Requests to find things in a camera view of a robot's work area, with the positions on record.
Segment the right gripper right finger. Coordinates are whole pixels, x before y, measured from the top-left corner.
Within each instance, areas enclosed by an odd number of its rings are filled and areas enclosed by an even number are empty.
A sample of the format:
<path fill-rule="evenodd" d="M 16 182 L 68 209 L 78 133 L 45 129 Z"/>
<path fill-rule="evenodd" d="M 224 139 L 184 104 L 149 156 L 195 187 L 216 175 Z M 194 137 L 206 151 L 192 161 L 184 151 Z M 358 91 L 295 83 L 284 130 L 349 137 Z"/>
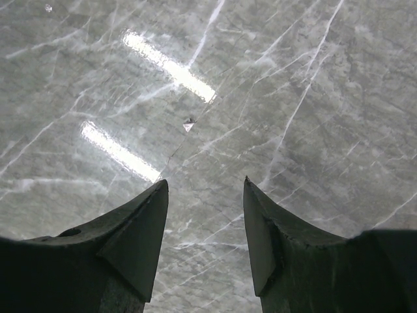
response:
<path fill-rule="evenodd" d="M 415 312 L 416 232 L 346 239 L 287 211 L 249 179 L 244 223 L 264 312 Z"/>

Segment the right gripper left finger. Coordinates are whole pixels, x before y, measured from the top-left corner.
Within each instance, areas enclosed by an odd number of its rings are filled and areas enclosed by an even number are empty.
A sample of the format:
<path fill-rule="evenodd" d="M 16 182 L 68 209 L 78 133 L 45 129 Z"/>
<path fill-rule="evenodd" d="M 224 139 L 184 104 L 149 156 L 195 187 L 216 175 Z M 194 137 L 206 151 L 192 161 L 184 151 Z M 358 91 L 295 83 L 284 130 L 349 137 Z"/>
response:
<path fill-rule="evenodd" d="M 161 180 L 58 236 L 2 238 L 1 311 L 142 312 L 152 297 L 168 203 Z"/>

